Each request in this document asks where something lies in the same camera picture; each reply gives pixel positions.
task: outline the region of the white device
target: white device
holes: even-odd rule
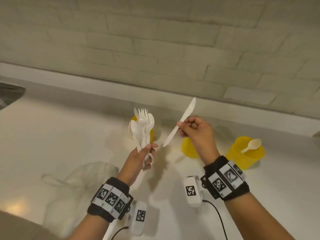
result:
[[[183,185],[185,187],[186,199],[192,208],[198,208],[202,204],[202,187],[201,180],[198,176],[189,176],[184,178]]]
[[[148,204],[143,201],[133,201],[128,212],[126,226],[129,226],[129,231],[133,236],[141,236],[143,233],[144,222]]]

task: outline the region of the hand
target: hand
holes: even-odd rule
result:
[[[151,143],[143,148],[139,153],[137,148],[135,148],[132,152],[130,152],[127,160],[120,170],[120,173],[117,176],[117,179],[121,180],[129,187],[133,185],[142,169],[144,158],[146,157],[148,152],[150,152],[154,156],[156,153],[154,148],[157,147],[158,145],[156,143]],[[151,163],[152,158],[151,156],[149,156],[149,158],[146,160],[146,170],[151,168]]]
[[[181,129],[180,136],[191,139],[205,165],[213,163],[220,156],[214,139],[214,130],[207,121],[198,116],[191,116],[183,123],[177,122],[177,125]]]

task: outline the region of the wristband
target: wristband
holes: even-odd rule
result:
[[[117,178],[109,178],[101,185],[91,200],[87,210],[90,215],[98,215],[107,222],[122,219],[130,211],[133,197],[129,194],[129,186]]]
[[[202,185],[214,199],[232,200],[250,192],[245,181],[246,175],[233,162],[224,156],[204,167],[205,175],[201,178]]]

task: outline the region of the brick wall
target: brick wall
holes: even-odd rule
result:
[[[0,61],[320,118],[320,0],[0,0]]]

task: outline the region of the sink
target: sink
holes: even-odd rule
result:
[[[0,82],[0,110],[21,98],[25,91],[23,87]]]

